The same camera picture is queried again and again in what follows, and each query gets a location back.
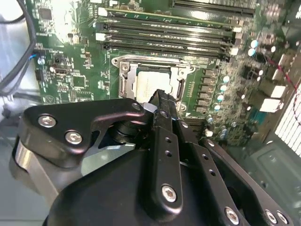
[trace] ram slot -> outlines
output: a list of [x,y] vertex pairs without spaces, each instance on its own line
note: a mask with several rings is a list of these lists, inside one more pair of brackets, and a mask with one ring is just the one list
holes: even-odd
[[212,44],[212,43],[202,43],[202,42],[193,42],[191,41],[181,41],[181,40],[173,40],[173,39],[167,39],[167,38],[158,38],[158,37],[143,37],[135,34],[116,34],[111,33],[109,34],[111,38],[116,39],[133,39],[137,41],[151,41],[156,43],[162,43],[162,44],[169,44],[169,45],[180,45],[184,47],[196,47],[196,48],[206,48],[206,49],[220,49],[221,47],[226,48],[226,46],[221,44]]
[[230,37],[220,37],[220,38],[208,38],[208,37],[192,37],[188,35],[182,34],[169,34],[167,32],[150,32],[150,31],[141,31],[136,28],[133,29],[116,29],[110,28],[108,30],[102,30],[99,32],[111,33],[112,35],[120,34],[120,35],[129,35],[134,38],[152,38],[152,39],[161,39],[161,40],[173,40],[175,43],[183,43],[183,42],[196,42],[196,43],[204,43],[208,46],[217,46],[217,45],[230,45],[232,44],[232,38]]
[[231,14],[235,16],[254,17],[255,9],[218,4],[203,3],[198,0],[175,0],[174,7],[194,8],[201,11],[216,12],[217,14]]
[[189,47],[184,49],[183,47],[173,48],[173,45],[162,45],[162,43],[156,44],[149,43],[148,45],[139,43],[137,41],[125,42],[124,40],[105,40],[102,41],[104,49],[128,49],[131,51],[146,51],[146,52],[157,52],[165,54],[175,54],[183,56],[194,56],[194,57],[212,57],[218,58],[222,61],[229,61],[230,58],[221,50],[210,50]]
[[111,24],[112,26],[136,27],[136,28],[148,28],[148,29],[164,29],[166,31],[182,31],[182,32],[193,32],[193,33],[206,33],[212,35],[231,36],[232,30],[229,28],[211,28],[202,26],[190,26],[181,24],[170,24],[164,22],[152,22],[152,21],[139,21],[135,19],[127,18],[116,18],[106,19],[104,22]]

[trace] cpu socket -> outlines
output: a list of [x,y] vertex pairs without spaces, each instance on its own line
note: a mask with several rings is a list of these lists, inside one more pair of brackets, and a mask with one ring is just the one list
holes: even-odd
[[180,59],[160,56],[124,55],[111,62],[119,68],[119,96],[139,103],[148,102],[157,89],[180,101],[187,75],[196,70]]

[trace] motherboard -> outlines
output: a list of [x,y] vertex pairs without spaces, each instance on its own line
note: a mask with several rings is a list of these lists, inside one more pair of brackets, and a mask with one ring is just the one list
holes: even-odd
[[245,142],[281,108],[285,85],[269,59],[289,70],[295,56],[285,38],[290,0],[26,5],[35,23],[35,74],[44,104],[123,97],[144,103],[163,89],[199,138],[231,145]]

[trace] black cable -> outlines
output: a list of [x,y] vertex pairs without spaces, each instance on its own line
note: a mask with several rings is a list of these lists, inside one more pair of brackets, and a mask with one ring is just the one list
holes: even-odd
[[8,21],[0,21],[0,24],[16,24],[21,22],[25,18],[24,14],[20,15],[17,19],[8,20]]
[[34,50],[34,47],[36,45],[36,41],[37,41],[36,33],[34,30],[34,24],[33,24],[33,21],[29,15],[25,5],[24,5],[24,1],[17,0],[17,2],[19,4],[21,10],[23,11],[24,17],[26,19],[30,44],[29,44],[27,50],[25,51],[25,53],[23,54],[23,56],[18,61],[18,63],[7,74],[7,76],[5,76],[5,78],[0,82],[0,90],[3,90],[8,84],[10,84],[12,82],[12,80],[14,80],[18,76],[19,72],[22,70],[23,66],[26,64],[27,60],[30,58],[30,56]]
[[5,92],[5,91],[3,91],[3,90],[0,90],[0,95],[1,96],[9,96],[9,95],[12,95],[12,94],[14,94],[17,90],[18,90],[18,88],[19,88],[19,86],[20,86],[20,84],[21,84],[21,81],[22,81],[22,79],[23,79],[23,77],[25,76],[25,73],[26,73],[26,71],[27,71],[27,69],[28,69],[28,66],[29,66],[29,63],[30,63],[30,59],[26,62],[26,64],[24,65],[24,67],[23,67],[23,70],[21,71],[21,73],[20,73],[20,75],[19,75],[19,78],[18,78],[18,80],[16,81],[16,83],[13,85],[13,87],[9,90],[9,91],[7,91],[7,92]]

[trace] black ram slot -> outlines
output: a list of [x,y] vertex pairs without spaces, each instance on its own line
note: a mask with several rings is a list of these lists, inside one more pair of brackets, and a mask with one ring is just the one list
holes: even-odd
[[206,53],[206,52],[196,52],[191,50],[180,50],[180,49],[164,49],[161,47],[154,46],[138,46],[133,44],[120,44],[120,43],[103,43],[104,49],[127,49],[131,51],[147,51],[147,52],[157,52],[166,54],[176,54],[176,55],[189,55],[194,57],[212,57],[218,58],[221,61],[229,62],[230,57],[225,54],[216,53]]
[[170,30],[166,28],[159,28],[159,27],[145,27],[145,26],[129,26],[126,24],[114,24],[114,23],[101,23],[100,24],[100,31],[103,30],[114,30],[114,29],[129,29],[129,30],[139,30],[140,32],[160,32],[164,34],[176,34],[176,35],[186,35],[189,37],[196,37],[196,38],[209,38],[209,39],[216,39],[222,40],[224,42],[230,42],[231,37],[213,33],[199,33],[199,32],[188,32],[188,31],[179,31],[179,30]]
[[223,6],[217,4],[203,3],[197,0],[174,0],[175,7],[196,8],[201,11],[215,11],[217,14],[227,13],[236,16],[254,17],[255,9],[235,6]]
[[129,18],[116,18],[115,20],[108,21],[110,24],[125,24],[128,27],[150,27],[152,29],[163,28],[165,30],[177,30],[185,32],[197,32],[197,33],[208,33],[208,34],[219,34],[219,35],[231,35],[232,28],[212,28],[204,26],[191,26],[182,24],[170,24],[165,22],[152,22],[152,21],[139,21],[136,19]]
[[137,30],[135,28],[133,29],[108,29],[109,33],[114,34],[123,34],[123,35],[133,35],[133,36],[140,36],[145,39],[151,37],[156,39],[162,39],[162,40],[176,40],[177,42],[183,43],[187,41],[193,41],[197,43],[206,43],[208,46],[217,46],[217,45],[229,45],[231,44],[231,38],[230,37],[222,37],[222,38],[208,38],[208,37],[191,37],[188,35],[182,35],[182,34],[169,34],[167,32],[157,32],[157,31],[141,31]]
[[151,41],[156,43],[164,43],[164,44],[178,44],[184,47],[196,47],[196,48],[206,48],[210,50],[219,50],[222,48],[226,48],[226,46],[222,46],[220,44],[212,44],[212,43],[203,43],[203,42],[183,42],[181,40],[173,40],[173,39],[164,39],[164,38],[152,38],[152,37],[143,37],[138,35],[124,35],[124,34],[110,34],[112,38],[118,39],[133,39],[133,40],[142,40],[142,41]]

